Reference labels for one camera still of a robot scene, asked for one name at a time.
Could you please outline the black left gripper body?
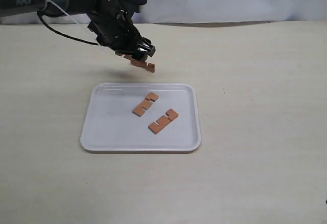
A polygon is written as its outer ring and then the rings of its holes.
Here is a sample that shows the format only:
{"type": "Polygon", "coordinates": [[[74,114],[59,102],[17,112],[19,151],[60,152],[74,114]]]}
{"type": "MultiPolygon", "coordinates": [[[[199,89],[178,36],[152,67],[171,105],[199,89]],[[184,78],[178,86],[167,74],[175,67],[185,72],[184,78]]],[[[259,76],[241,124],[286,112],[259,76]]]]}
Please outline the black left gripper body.
{"type": "Polygon", "coordinates": [[[117,55],[132,55],[139,52],[138,44],[151,44],[134,26],[133,15],[124,11],[119,0],[96,0],[94,10],[88,13],[91,20],[88,27],[97,34],[100,45],[117,55]]]}

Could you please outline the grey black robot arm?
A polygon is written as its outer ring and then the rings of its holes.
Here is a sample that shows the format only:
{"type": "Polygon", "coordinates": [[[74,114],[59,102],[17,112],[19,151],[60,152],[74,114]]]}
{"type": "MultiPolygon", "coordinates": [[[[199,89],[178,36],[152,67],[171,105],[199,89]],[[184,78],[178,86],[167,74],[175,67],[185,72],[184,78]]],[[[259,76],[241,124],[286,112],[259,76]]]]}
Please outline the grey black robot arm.
{"type": "Polygon", "coordinates": [[[132,17],[146,3],[147,0],[1,0],[1,17],[35,12],[44,26],[65,37],[43,17],[73,18],[85,14],[90,19],[88,29],[95,34],[95,41],[85,41],[86,44],[108,47],[116,55],[145,62],[154,55],[155,46],[140,34],[132,17]]]}

